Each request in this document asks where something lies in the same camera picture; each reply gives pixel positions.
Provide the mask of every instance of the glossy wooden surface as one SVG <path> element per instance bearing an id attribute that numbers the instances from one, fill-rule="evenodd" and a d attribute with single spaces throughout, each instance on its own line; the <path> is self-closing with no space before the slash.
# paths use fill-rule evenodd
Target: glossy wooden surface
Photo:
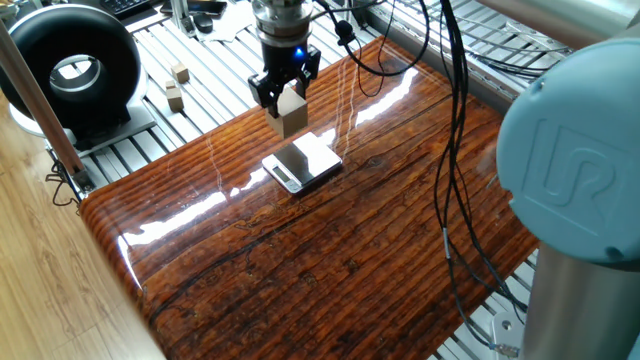
<path id="1" fill-rule="evenodd" d="M 379 41 L 363 50 L 366 63 Z M 410 58 L 387 42 L 382 60 L 390 71 Z M 379 81 L 362 73 L 369 93 Z M 451 114 L 444 78 L 422 64 L 367 98 L 346 59 L 319 76 L 308 102 L 307 131 L 344 166 L 304 197 L 262 169 L 286 142 L 253 109 L 83 202 L 168 358 L 425 359 L 460 324 L 433 209 Z M 467 109 L 460 166 L 481 242 L 507 274 L 536 241 L 507 194 L 487 187 L 493 175 L 476 170 L 500 116 L 473 98 Z M 481 268 L 456 209 L 452 239 Z M 473 309 L 487 293 L 456 274 Z"/>
<path id="2" fill-rule="evenodd" d="M 2 94 L 0 128 L 0 359 L 164 359 Z"/>

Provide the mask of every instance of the small wooden cube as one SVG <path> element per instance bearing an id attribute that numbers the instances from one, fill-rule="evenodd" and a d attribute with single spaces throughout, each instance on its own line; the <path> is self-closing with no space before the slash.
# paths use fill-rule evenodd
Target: small wooden cube
<path id="1" fill-rule="evenodd" d="M 307 102 L 291 88 L 285 88 L 278 98 L 278 113 L 280 116 L 274 118 L 266 111 L 266 118 L 283 139 L 307 126 Z"/>
<path id="2" fill-rule="evenodd" d="M 167 100 L 169 101 L 169 107 L 173 112 L 179 112 L 184 109 L 184 103 L 182 102 L 182 92 L 178 88 L 167 89 Z"/>
<path id="3" fill-rule="evenodd" d="M 184 66 L 183 63 L 173 65 L 171 67 L 171 73 L 180 84 L 184 84 L 189 81 L 189 69 L 187 69 L 187 67 Z"/>

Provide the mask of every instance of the wooden floor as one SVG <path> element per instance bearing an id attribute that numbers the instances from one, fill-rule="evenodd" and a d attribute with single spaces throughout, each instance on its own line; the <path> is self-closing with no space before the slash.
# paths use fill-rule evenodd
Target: wooden floor
<path id="1" fill-rule="evenodd" d="M 164 359 L 76 209 L 51 203 L 51 165 L 0 94 L 0 358 Z"/>

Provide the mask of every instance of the ur robot arm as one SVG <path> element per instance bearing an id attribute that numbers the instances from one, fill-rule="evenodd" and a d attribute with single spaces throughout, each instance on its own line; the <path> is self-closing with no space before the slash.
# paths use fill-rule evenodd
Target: ur robot arm
<path id="1" fill-rule="evenodd" d="M 252 6 L 265 72 L 250 77 L 249 86 L 256 102 L 277 118 L 285 85 L 296 80 L 296 93 L 305 99 L 309 83 L 318 76 L 320 51 L 307 44 L 313 4 L 310 0 L 255 0 Z"/>

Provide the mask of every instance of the wooden table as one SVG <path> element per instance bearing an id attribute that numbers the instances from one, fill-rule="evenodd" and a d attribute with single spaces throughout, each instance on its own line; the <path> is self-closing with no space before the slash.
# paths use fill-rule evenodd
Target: wooden table
<path id="1" fill-rule="evenodd" d="M 366 63 L 377 64 L 379 46 L 364 48 Z M 387 71 L 409 60 L 387 41 Z M 380 78 L 361 80 L 371 93 Z M 309 89 L 305 131 L 344 166 L 304 197 L 262 169 L 292 139 L 255 108 L 83 201 L 82 218 L 168 358 L 423 360 L 460 325 L 433 208 L 450 88 L 424 64 L 385 79 L 374 98 L 357 81 L 345 59 Z M 487 187 L 493 174 L 476 170 L 500 115 L 472 97 L 467 110 L 460 166 L 480 241 L 506 275 L 536 240 L 508 194 Z M 453 213 L 453 242 L 482 269 Z M 461 266 L 456 276 L 474 309 L 487 292 Z"/>

